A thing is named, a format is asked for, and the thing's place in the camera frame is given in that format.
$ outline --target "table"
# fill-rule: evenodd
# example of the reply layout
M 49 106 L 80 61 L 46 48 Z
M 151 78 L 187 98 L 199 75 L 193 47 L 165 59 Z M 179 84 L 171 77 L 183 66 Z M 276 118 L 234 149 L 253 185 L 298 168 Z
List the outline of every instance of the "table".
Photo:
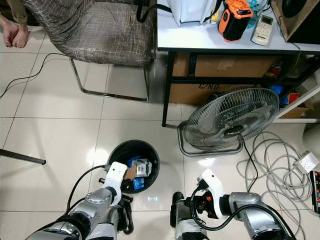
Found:
M 168 5 L 166 0 L 157 0 L 158 4 Z M 220 14 L 223 12 L 223 6 L 220 7 Z M 300 55 L 315 55 L 312 64 L 298 77 L 284 77 L 281 80 L 281 85 L 285 86 L 285 91 L 280 97 L 284 97 L 292 92 L 297 86 L 308 79 L 313 73 L 320 68 L 320 45 L 286 42 L 282 37 L 280 28 L 277 24 L 277 19 L 270 9 L 264 13 L 273 17 L 274 24 L 270 37 L 270 42 L 267 46 L 257 45 L 251 42 L 251 36 L 254 27 L 247 29 L 240 40 L 226 42 L 218 31 L 217 25 L 204 22 L 200 25 L 198 22 L 181 23 L 177 26 L 173 16 L 169 12 L 157 10 L 157 50 L 168 52 L 167 75 L 165 82 L 162 126 L 166 126 L 167 111 L 170 97 L 171 84 L 261 84 L 265 86 L 279 84 L 277 79 L 263 77 L 196 77 L 195 66 L 197 55 L 252 55 L 252 56 L 280 56 L 287 60 L 282 68 L 279 78 L 286 76 L 295 59 L 300 52 Z M 173 76 L 173 67 L 175 55 L 177 52 L 190 53 L 190 65 L 188 76 Z M 314 94 L 320 92 L 320 86 L 312 89 L 312 92 L 307 93 L 310 98 Z M 300 98 L 294 102 L 301 104 Z M 292 110 L 292 105 L 287 106 L 286 112 L 279 112 L 284 115 Z

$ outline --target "fan guard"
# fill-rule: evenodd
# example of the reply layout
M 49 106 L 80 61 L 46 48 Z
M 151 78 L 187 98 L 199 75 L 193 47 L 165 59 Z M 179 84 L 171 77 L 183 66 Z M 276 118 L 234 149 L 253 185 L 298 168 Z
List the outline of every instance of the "fan guard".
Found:
M 265 129 L 278 110 L 279 97 L 270 89 L 233 91 L 196 110 L 182 124 L 184 139 L 204 151 L 240 145 Z

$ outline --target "chrome chair leg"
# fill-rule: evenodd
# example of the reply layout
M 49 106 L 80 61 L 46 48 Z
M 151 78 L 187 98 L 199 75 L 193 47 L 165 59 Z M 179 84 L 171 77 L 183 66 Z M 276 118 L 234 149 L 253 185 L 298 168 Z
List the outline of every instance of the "chrome chair leg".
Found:
M 126 100 L 133 100 L 133 101 L 139 101 L 139 102 L 147 102 L 149 100 L 149 86 L 148 86 L 148 80 L 146 75 L 146 70 L 143 68 L 143 75 L 144 75 L 144 81 L 145 81 L 145 88 L 146 88 L 146 97 L 134 97 L 134 96 L 125 96 L 125 95 L 119 95 L 119 94 L 113 94 L 113 93 L 106 93 L 106 92 L 100 92 L 100 91 L 91 91 L 85 89 L 80 81 L 79 74 L 75 65 L 75 62 L 72 58 L 69 59 L 74 77 L 76 79 L 76 82 L 79 86 L 79 89 L 81 92 L 85 94 L 95 95 L 95 96 L 102 96 L 107 98 L 118 98 L 118 99 L 126 99 Z

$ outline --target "bare foot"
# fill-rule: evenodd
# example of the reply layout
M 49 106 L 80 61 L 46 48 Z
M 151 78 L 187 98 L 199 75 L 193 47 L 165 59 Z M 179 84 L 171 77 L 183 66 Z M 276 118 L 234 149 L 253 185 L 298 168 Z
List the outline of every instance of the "bare foot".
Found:
M 2 27 L 4 44 L 6 47 L 12 47 L 13 39 L 17 35 L 19 28 L 12 21 L 6 21 Z
M 25 24 L 19 24 L 18 28 L 19 30 L 12 41 L 12 46 L 21 49 L 24 48 L 28 42 L 28 26 Z

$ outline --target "fabric chair seat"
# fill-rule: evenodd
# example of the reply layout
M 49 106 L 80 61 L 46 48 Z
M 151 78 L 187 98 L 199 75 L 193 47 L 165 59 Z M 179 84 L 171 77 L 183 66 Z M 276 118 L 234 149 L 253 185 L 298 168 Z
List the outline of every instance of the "fabric chair seat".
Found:
M 154 20 L 136 20 L 137 6 L 96 1 L 67 41 L 53 44 L 67 56 L 97 64 L 144 66 L 152 60 Z

